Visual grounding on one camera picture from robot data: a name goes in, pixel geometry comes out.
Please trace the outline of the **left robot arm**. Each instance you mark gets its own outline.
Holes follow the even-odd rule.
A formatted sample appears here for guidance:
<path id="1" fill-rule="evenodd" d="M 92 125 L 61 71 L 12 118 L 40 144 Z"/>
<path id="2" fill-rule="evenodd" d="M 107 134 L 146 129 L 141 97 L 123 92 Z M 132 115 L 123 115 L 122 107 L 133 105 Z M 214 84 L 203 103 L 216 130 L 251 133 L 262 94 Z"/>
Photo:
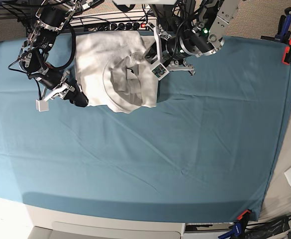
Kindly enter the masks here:
<path id="1" fill-rule="evenodd" d="M 155 39 L 145 55 L 152 73 L 158 80 L 172 71 L 194 75 L 194 66 L 186 59 L 217 53 L 224 45 L 223 36 L 238 7 L 237 0 L 203 0 L 193 12 L 181 9 L 180 15 L 172 14 L 166 27 L 147 23 Z"/>

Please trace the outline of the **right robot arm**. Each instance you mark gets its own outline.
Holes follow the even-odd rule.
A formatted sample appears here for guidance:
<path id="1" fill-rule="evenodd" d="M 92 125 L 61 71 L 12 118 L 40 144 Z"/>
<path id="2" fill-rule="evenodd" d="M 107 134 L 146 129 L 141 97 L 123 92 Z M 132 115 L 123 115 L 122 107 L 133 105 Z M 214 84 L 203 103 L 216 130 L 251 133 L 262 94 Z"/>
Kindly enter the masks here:
<path id="1" fill-rule="evenodd" d="M 34 80 L 38 88 L 36 108 L 40 112 L 49 110 L 49 100 L 59 97 L 77 107 L 86 107 L 88 98 L 75 80 L 70 79 L 69 66 L 76 53 L 76 33 L 70 22 L 89 5 L 84 0 L 45 0 L 37 5 L 33 31 L 24 41 L 15 63 L 18 72 Z M 56 38 L 64 31 L 71 33 L 70 58 L 62 66 L 53 66 L 47 61 Z"/>

